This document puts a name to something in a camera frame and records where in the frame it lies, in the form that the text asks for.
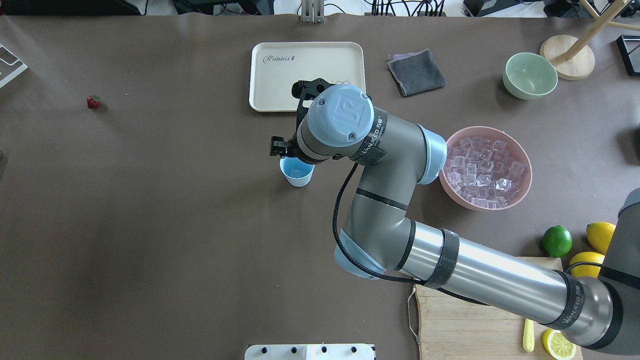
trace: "blue joint cap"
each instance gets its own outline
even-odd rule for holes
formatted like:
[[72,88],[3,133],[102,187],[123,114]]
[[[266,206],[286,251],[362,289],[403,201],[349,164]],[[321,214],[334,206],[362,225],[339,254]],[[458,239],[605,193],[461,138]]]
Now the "blue joint cap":
[[311,134],[330,147],[347,147],[364,139],[373,126],[373,103],[357,86],[333,85],[309,107]]
[[438,173],[444,168],[444,163],[447,161],[447,142],[442,136],[425,129],[422,125],[416,125],[422,130],[424,146],[427,149],[427,163],[418,183],[426,185],[437,179]]
[[622,205],[622,208],[618,212],[618,217],[620,217],[620,214],[622,214],[622,211],[624,211],[625,209],[633,205],[636,205],[639,202],[640,202],[640,188],[637,188],[634,191],[630,192],[629,195],[627,196],[627,199],[625,200],[625,204]]
[[[364,252],[364,250],[362,250],[358,246],[358,244],[356,244],[342,229],[340,229],[340,241],[344,245],[344,248],[347,250],[349,255],[351,255],[351,257],[355,259],[355,261],[364,265],[364,267],[379,274],[384,274],[384,272],[387,271],[387,269],[378,264],[377,261],[373,260],[372,257]],[[357,268],[354,264],[352,264],[349,259],[344,256],[342,251],[340,251],[338,245],[335,246],[335,250],[333,251],[333,258],[335,259],[335,262],[338,263],[338,265],[340,265],[343,269],[347,270],[353,275],[357,275],[365,279],[378,280],[377,277],[365,273],[364,271]]]

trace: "green bowl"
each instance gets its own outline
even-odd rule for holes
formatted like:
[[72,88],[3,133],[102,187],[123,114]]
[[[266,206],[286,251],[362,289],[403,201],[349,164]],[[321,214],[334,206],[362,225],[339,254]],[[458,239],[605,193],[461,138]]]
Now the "green bowl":
[[511,95],[533,100],[553,91],[558,84],[558,75],[554,66],[542,56],[519,53],[507,61],[502,82]]

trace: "white tray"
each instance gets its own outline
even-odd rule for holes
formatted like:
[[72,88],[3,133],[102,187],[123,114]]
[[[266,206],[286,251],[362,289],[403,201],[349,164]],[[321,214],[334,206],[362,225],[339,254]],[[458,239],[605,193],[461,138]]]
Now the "white tray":
[[256,111],[296,111],[291,85],[323,78],[362,90],[364,56],[354,42],[263,42],[251,53],[249,104]]

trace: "table surface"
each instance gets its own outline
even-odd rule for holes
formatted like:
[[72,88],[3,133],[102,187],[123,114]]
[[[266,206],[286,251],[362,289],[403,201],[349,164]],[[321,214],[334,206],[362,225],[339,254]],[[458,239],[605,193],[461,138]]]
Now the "table surface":
[[[333,196],[349,161],[318,165],[293,188],[269,157],[270,136],[289,136],[295,118],[249,107],[252,48],[354,41],[376,106],[445,138],[472,125],[507,132],[532,163],[518,206],[469,211],[435,182],[416,189],[408,216],[515,256],[544,256],[541,235],[563,224],[572,255],[590,249],[586,224],[615,223],[639,186],[638,82],[614,43],[620,31],[591,42],[590,77],[560,80],[542,99],[515,99],[501,75],[511,55],[589,24],[0,17],[0,43],[29,65],[0,89],[0,357],[241,359],[256,343],[363,342],[378,359],[416,359],[410,287],[333,260]],[[447,85],[403,98],[387,58],[425,48]],[[86,108],[90,94],[101,109]]]

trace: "velcro strap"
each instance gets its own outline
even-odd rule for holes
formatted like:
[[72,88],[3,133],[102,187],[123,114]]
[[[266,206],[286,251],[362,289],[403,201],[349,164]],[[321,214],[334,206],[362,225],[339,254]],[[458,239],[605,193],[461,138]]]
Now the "velcro strap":
[[436,267],[433,269],[433,274],[424,284],[428,288],[437,289],[445,286],[453,270],[458,263],[458,251],[460,250],[460,237],[458,234],[449,231],[447,229],[440,229],[444,235],[442,242],[442,251]]
[[378,145],[387,128],[388,113],[385,110],[373,108],[373,115],[373,126],[369,134],[364,138],[356,154],[350,157],[351,160],[366,167],[377,164],[387,154],[378,148]]
[[564,279],[566,285],[566,305],[563,312],[553,322],[542,325],[556,330],[564,330],[573,325],[582,312],[584,305],[584,288],[582,283],[573,276],[567,276],[564,272],[554,270]]

